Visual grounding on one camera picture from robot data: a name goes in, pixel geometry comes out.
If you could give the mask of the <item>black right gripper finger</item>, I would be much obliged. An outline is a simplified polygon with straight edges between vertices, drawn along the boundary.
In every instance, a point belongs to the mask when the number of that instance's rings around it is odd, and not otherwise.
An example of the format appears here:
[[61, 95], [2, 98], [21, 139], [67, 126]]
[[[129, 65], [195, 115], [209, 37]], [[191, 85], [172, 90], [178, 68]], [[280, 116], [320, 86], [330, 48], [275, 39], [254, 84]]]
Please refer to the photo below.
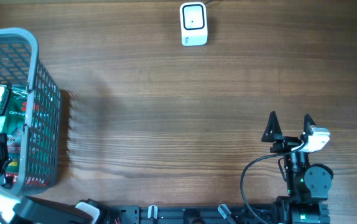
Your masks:
[[315, 126], [315, 122], [309, 114], [304, 116], [304, 134], [312, 134], [312, 128]]
[[262, 142], [277, 142], [282, 141], [283, 135], [282, 130], [277, 119], [275, 111], [272, 111], [269, 115], [269, 120], [267, 122], [266, 129], [262, 135]]

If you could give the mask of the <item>green 3M gloves packet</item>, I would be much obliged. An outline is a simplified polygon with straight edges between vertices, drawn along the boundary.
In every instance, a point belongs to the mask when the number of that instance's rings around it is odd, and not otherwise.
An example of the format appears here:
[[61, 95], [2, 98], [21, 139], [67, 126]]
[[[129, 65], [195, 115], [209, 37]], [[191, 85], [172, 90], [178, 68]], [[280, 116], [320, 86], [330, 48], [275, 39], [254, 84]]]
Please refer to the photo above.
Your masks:
[[6, 169], [9, 174], [18, 174], [19, 172], [21, 142], [26, 120], [27, 95], [26, 87], [18, 85], [11, 87], [3, 127], [3, 132], [7, 134], [7, 150], [9, 160], [11, 160]]

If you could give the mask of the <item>red Nescafe sachet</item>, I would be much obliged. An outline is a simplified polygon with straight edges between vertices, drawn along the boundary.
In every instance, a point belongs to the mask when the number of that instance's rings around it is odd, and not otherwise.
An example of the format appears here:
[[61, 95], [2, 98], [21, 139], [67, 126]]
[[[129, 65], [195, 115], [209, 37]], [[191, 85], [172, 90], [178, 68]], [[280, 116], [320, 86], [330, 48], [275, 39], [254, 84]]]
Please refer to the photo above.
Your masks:
[[6, 177], [6, 183], [7, 183], [7, 184], [12, 184], [12, 185], [14, 185], [14, 184], [17, 182], [18, 173], [6, 172], [6, 173], [5, 173], [5, 177]]

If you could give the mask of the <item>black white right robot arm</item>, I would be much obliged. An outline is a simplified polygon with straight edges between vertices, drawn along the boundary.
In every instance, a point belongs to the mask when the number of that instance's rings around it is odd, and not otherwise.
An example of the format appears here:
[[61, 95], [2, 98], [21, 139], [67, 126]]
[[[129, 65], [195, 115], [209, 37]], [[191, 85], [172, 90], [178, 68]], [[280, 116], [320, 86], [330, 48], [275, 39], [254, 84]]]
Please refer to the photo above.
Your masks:
[[284, 161], [279, 169], [287, 185], [288, 196], [280, 196], [271, 206], [271, 223], [328, 223], [327, 208], [333, 171], [323, 164], [311, 164], [309, 154], [321, 150], [330, 140], [327, 128], [317, 126], [304, 116], [299, 137], [284, 136], [276, 112], [271, 112], [262, 142], [272, 143], [270, 152]]

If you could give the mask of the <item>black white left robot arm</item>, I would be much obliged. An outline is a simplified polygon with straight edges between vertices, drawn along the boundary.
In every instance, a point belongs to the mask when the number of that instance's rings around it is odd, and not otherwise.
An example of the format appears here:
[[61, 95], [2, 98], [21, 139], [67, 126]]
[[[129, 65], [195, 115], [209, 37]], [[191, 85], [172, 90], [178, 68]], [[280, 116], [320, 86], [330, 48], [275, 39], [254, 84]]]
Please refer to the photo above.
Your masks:
[[[6, 183], [5, 170], [10, 163], [7, 135], [0, 134], [0, 179]], [[0, 185], [0, 223], [105, 223], [105, 212], [86, 202], [76, 205], [17, 197]]]

